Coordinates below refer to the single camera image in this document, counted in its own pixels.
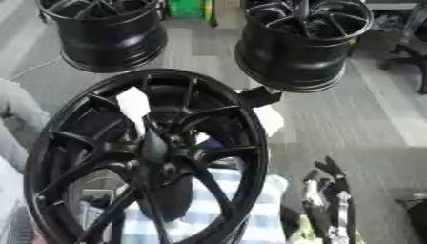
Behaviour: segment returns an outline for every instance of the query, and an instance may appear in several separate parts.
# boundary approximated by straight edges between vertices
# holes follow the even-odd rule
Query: black stand
[[[388,70],[393,64],[409,64],[418,66],[421,70],[422,79],[418,93],[421,95],[427,94],[427,55],[421,54],[418,51],[400,44],[396,46],[392,53],[399,54],[402,51],[409,54],[409,57],[390,58],[381,65],[381,68]]]

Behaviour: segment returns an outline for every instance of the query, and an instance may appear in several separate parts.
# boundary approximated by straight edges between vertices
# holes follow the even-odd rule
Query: wheel spoke
[[[326,20],[327,20],[329,23],[331,23],[331,24],[334,26],[334,28],[335,28],[335,29],[337,29],[337,30],[339,31],[339,33],[341,33],[341,35],[343,35],[343,36],[347,36],[347,32],[344,30],[344,28],[341,26],[341,24],[339,24],[339,23],[334,19],[334,17],[333,17],[330,13],[328,13],[328,14],[326,14],[326,15],[324,15],[324,16],[325,16]]]
[[[76,16],[75,16],[75,18],[76,19],[84,19],[84,18],[86,18],[90,13],[91,13],[91,11],[93,10],[93,8],[95,8],[96,7],[96,5],[98,5],[99,4],[99,2],[100,2],[101,0],[96,0],[96,1],[94,1],[94,2],[92,2],[91,4],[89,4],[87,7],[85,7],[83,10],[81,10]]]
[[[357,22],[361,22],[361,23],[366,23],[368,22],[366,19],[356,16],[356,15],[352,15],[352,14],[348,14],[348,13],[343,13],[343,12],[332,12],[331,15],[336,18],[336,17],[341,17],[341,18],[345,18],[345,19],[349,19],[349,20],[354,20]]]
[[[96,143],[93,139],[88,138],[86,136],[71,133],[71,132],[52,132],[51,133],[51,139],[54,143],[57,144],[64,144],[64,142],[73,141],[77,144],[79,144],[82,148],[88,149],[88,150],[94,150],[96,148]]]
[[[197,78],[192,78],[189,81],[189,85],[188,85],[187,91],[185,93],[184,102],[182,104],[181,112],[183,112],[185,109],[188,109],[190,107],[190,104],[192,102],[192,97],[193,97],[193,88],[194,88],[195,84],[197,84]]]
[[[120,194],[113,203],[83,232],[74,244],[98,243],[104,229],[114,221],[114,219],[124,212],[135,201],[133,187],[128,187]]]
[[[134,159],[133,147],[135,146],[119,143],[102,144],[102,147],[95,148],[81,163],[53,180],[39,195],[50,199],[52,195],[58,195],[62,192],[61,190],[67,188],[71,183],[97,170],[111,169],[119,171],[118,162]]]
[[[233,146],[228,148],[214,148],[203,150],[201,161],[211,163],[227,157],[246,157],[253,155],[258,150],[257,146]]]
[[[100,110],[102,108],[106,108],[112,111],[119,111],[119,106],[117,103],[112,102],[111,100],[95,95],[95,94],[89,94],[88,95],[89,100],[91,101],[91,104],[97,109]]]
[[[150,81],[152,80],[153,77],[151,75],[145,75],[142,78],[141,91],[147,95],[150,93]]]
[[[150,214],[152,215],[152,221],[154,222],[154,226],[157,229],[158,240],[160,244],[172,244],[168,232],[166,231],[165,221],[163,220],[162,213],[158,208],[157,200],[154,195],[152,195],[151,191],[147,186],[139,186],[140,191],[137,193],[138,197],[137,203],[141,212],[144,210],[144,204],[142,202],[142,198],[147,199],[147,207],[149,208]]]
[[[194,127],[198,123],[201,123],[207,119],[210,119],[214,116],[226,115],[234,112],[238,112],[240,107],[237,105],[231,105],[216,109],[205,110],[201,112],[194,112],[182,118],[177,124],[178,127],[181,127],[183,131],[187,131],[191,127]]]
[[[233,214],[232,202],[224,193],[224,191],[222,191],[222,189],[219,187],[208,168],[200,165],[198,162],[190,158],[186,158],[185,161],[191,164],[190,166],[192,168],[193,175],[198,180],[200,180],[200,182],[202,182],[203,185],[205,185],[209,190],[209,192],[211,192],[211,194],[216,198],[216,201],[218,202],[221,209],[221,214],[225,218],[231,217]]]

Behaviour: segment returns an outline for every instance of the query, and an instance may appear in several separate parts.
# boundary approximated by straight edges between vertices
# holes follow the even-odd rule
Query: chair wheel
[[[218,21],[216,19],[211,19],[209,21],[209,24],[211,25],[212,28],[216,28],[218,26]]]
[[[379,68],[382,70],[385,70],[385,71],[389,70],[390,69],[390,62],[385,61],[385,62],[379,64]]]

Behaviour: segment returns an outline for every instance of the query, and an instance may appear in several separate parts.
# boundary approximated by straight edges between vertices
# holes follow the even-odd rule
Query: gray carpet
[[[220,1],[219,8],[216,30],[201,20],[164,22],[168,47],[145,68],[199,71],[233,88],[255,86],[233,58],[244,22],[233,1]],[[384,36],[370,32],[363,37],[341,84],[313,94],[285,93],[274,105],[286,125],[270,139],[270,170],[292,181],[284,203],[299,208],[301,179],[315,160],[331,155],[350,176],[357,226],[367,243],[417,244],[394,198],[427,186],[427,96],[415,93],[420,79],[416,68],[377,68],[390,47]],[[55,26],[37,19],[32,1],[0,2],[0,76],[11,79],[58,53]],[[17,81],[43,108],[56,112],[111,75],[78,71],[58,59]],[[26,137],[22,131],[17,134]]]

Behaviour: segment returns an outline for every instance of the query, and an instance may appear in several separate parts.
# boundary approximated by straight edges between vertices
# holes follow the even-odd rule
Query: black wheel rim
[[[132,125],[118,111],[112,98],[132,86],[141,89],[151,100],[152,112],[146,125],[152,126],[158,137],[165,138],[168,146],[171,138],[176,141],[178,137],[181,141],[179,147],[168,151],[168,155],[182,171],[176,171],[174,176],[178,177],[165,177],[158,185],[140,184],[142,176],[138,174],[136,180],[135,174],[127,171],[129,162],[142,151],[138,150],[140,142],[135,140]],[[206,132],[224,147],[197,148],[193,142],[194,130]],[[215,167],[215,160],[231,156],[241,159],[242,178],[230,201],[207,169]],[[179,163],[171,158],[179,158]],[[72,216],[71,209],[75,206],[71,206],[70,185],[99,169],[117,173],[129,187],[84,231]],[[139,173],[148,171],[144,164],[137,169]],[[53,243],[98,243],[100,230],[114,221],[117,213],[135,198],[143,197],[152,203],[160,243],[172,243],[156,210],[152,192],[172,184],[183,176],[182,173],[191,174],[213,193],[221,215],[203,231],[176,243],[216,244],[232,239],[230,236],[242,229],[262,189],[266,169],[264,131],[254,112],[242,103],[238,94],[201,74],[146,70],[122,74],[87,89],[51,120],[30,153],[25,195],[35,223]]]
[[[373,21],[372,12],[358,0],[313,1],[306,13],[301,13],[304,6],[284,1],[255,1],[247,7],[247,17],[265,28],[312,41],[349,40],[368,30]]]
[[[157,0],[37,0],[57,24],[61,55],[90,72],[132,70],[157,57],[167,44]]]

